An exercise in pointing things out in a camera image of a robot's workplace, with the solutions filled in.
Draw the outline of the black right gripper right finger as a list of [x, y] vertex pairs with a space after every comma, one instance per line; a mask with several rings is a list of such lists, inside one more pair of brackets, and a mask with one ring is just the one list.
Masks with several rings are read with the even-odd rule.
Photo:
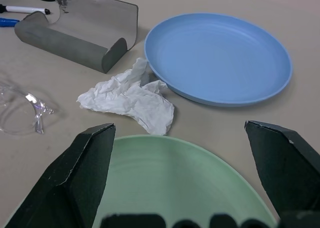
[[247, 120], [244, 129], [276, 212], [319, 211], [320, 155], [294, 130], [254, 120]]

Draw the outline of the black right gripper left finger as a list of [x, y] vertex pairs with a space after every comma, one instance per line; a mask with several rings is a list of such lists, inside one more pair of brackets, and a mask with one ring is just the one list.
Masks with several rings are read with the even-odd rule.
[[106, 187], [116, 127], [88, 128], [44, 171], [7, 228], [90, 228]]

